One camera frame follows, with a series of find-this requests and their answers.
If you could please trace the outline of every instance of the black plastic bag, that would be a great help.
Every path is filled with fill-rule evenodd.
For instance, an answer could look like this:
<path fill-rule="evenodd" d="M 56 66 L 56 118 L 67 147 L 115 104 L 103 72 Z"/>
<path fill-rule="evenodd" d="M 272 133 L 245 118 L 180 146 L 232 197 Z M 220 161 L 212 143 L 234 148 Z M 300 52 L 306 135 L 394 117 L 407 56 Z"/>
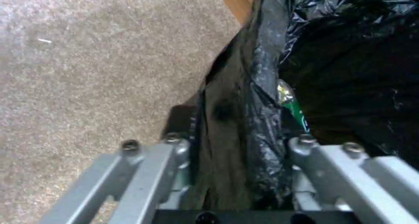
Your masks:
<path fill-rule="evenodd" d="M 281 207 L 286 140 L 302 129 L 279 104 L 280 78 L 320 142 L 418 167 L 418 17 L 417 0 L 254 0 L 199 92 L 187 208 Z"/>

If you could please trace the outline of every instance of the metal bar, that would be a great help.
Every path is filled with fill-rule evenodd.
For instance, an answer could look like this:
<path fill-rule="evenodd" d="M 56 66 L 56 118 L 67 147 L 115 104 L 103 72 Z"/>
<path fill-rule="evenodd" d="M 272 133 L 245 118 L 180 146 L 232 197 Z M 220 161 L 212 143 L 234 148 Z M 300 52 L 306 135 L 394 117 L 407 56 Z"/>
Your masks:
<path fill-rule="evenodd" d="M 312 182 L 320 202 L 342 198 L 364 223 L 410 223 L 416 219 L 373 178 L 342 151 L 341 146 L 319 146 L 297 164 Z"/>
<path fill-rule="evenodd" d="M 39 224 L 85 224 L 96 215 L 96 212 L 109 195 L 117 195 L 114 183 L 126 180 L 130 165 L 123 157 L 115 154 L 101 154 L 85 170 L 77 182 L 61 197 L 50 211 L 43 216 Z"/>
<path fill-rule="evenodd" d="M 419 219 L 419 173 L 397 157 L 366 160 L 362 168 Z"/>
<path fill-rule="evenodd" d="M 172 187 L 177 164 L 173 145 L 151 147 L 135 172 L 109 224 L 149 224 Z"/>

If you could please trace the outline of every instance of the white speck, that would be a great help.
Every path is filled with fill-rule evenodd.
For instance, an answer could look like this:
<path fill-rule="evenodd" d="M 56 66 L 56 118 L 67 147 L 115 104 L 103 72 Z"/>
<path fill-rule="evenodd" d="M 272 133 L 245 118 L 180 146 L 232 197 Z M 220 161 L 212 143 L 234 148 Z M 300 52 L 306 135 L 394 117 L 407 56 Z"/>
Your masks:
<path fill-rule="evenodd" d="M 394 108 L 395 108 L 396 110 L 400 110 L 400 106 L 402 106 L 402 105 L 403 105 L 403 103 L 397 103 L 397 102 L 395 101 L 395 95 L 398 93 L 398 90 L 396 90 L 396 89 L 392 89 L 392 90 L 394 91 L 394 95 L 393 95 Z"/>
<path fill-rule="evenodd" d="M 42 38 L 38 38 L 38 41 L 40 41 L 40 42 L 44 42 L 44 43 L 52 43 L 52 41 L 51 41 L 51 40 L 42 39 Z"/>

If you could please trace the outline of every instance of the black knob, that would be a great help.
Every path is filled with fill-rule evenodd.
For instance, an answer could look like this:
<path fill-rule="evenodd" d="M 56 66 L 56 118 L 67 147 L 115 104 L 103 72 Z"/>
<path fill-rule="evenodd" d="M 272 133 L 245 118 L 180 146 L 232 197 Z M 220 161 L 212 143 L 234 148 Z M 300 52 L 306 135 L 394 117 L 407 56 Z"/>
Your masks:
<path fill-rule="evenodd" d="M 195 224 L 219 224 L 217 216 L 211 212 L 203 212 L 196 217 Z"/>

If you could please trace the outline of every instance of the bolt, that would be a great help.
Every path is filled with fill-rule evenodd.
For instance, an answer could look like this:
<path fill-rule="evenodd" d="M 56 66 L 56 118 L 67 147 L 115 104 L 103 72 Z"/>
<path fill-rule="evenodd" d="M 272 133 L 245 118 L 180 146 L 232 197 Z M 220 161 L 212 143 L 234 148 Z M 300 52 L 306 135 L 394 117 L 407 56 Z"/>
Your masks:
<path fill-rule="evenodd" d="M 139 142 L 134 139 L 126 140 L 121 143 L 122 150 L 127 151 L 127 152 L 138 151 L 139 147 L 140 147 Z"/>
<path fill-rule="evenodd" d="M 181 142 L 181 137 L 178 133 L 171 132 L 166 136 L 166 142 L 169 144 L 179 144 Z"/>
<path fill-rule="evenodd" d="M 345 142 L 343 143 L 342 148 L 352 159 L 358 159 L 365 151 L 362 145 L 355 142 Z"/>
<path fill-rule="evenodd" d="M 316 138 L 310 134 L 301 134 L 298 137 L 298 143 L 302 146 L 311 146 L 316 142 Z"/>

